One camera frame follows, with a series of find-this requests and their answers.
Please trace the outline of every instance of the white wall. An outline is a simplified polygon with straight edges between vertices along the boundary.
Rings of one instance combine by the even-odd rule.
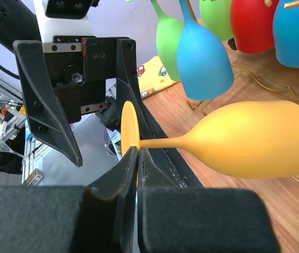
[[[22,0],[34,12],[33,0]],[[199,17],[199,0],[190,0],[195,14]],[[182,12],[178,0],[158,0],[162,9],[173,17],[182,20]],[[91,8],[89,18],[97,37],[127,36],[137,42],[138,65],[157,55],[156,28],[157,16],[150,0],[100,0],[97,8]],[[13,73],[18,73],[13,53],[0,45],[0,64]],[[16,80],[0,71],[0,78],[17,89]]]

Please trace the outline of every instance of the cartoon car sticker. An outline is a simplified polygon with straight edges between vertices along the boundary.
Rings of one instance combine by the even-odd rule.
[[[144,66],[143,65],[139,66],[137,72],[138,72],[138,77],[142,76],[144,74]]]
[[[167,71],[165,66],[162,66],[159,72],[159,76],[165,76],[165,75],[167,75]]]

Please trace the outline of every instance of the wooden table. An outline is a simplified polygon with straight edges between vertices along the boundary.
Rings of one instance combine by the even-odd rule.
[[[251,70],[263,83],[278,89],[290,85],[299,95],[299,69],[281,65],[275,51],[247,55],[232,51],[227,45],[230,61]],[[144,100],[168,137],[187,133],[203,115],[192,111],[181,83]],[[290,100],[297,102],[290,92],[272,93],[258,86],[247,73],[236,79],[226,94],[214,99],[204,109],[209,113],[223,105],[238,101]],[[284,253],[299,253],[299,184],[291,178],[243,180],[225,176],[208,168],[190,153],[179,150],[205,187],[247,188],[264,200]]]

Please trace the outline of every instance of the screw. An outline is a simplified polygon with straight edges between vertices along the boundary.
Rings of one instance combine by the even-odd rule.
[[[72,75],[72,81],[74,83],[81,83],[83,81],[83,76],[81,74],[79,74],[79,73],[74,73]]]
[[[57,1],[57,2],[55,3],[55,6],[56,6],[57,8],[64,8],[64,7],[65,7],[65,2],[64,2],[64,1]]]
[[[41,106],[41,103],[39,101],[34,101],[34,106],[39,107],[39,106]]]
[[[91,193],[97,193],[99,191],[99,188],[97,187],[91,187]]]
[[[38,126],[38,130],[44,132],[44,131],[46,131],[46,127],[44,127],[43,125],[40,125],[40,126]]]
[[[74,9],[76,9],[77,11],[81,10],[84,7],[84,5],[82,3],[76,3],[74,5]]]

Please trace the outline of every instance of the yellow wine glass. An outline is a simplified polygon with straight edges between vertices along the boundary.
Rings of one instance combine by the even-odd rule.
[[[299,174],[299,105],[237,102],[208,114],[183,136],[140,140],[137,115],[127,101],[121,119],[122,155],[131,146],[184,149],[237,178],[293,177]]]

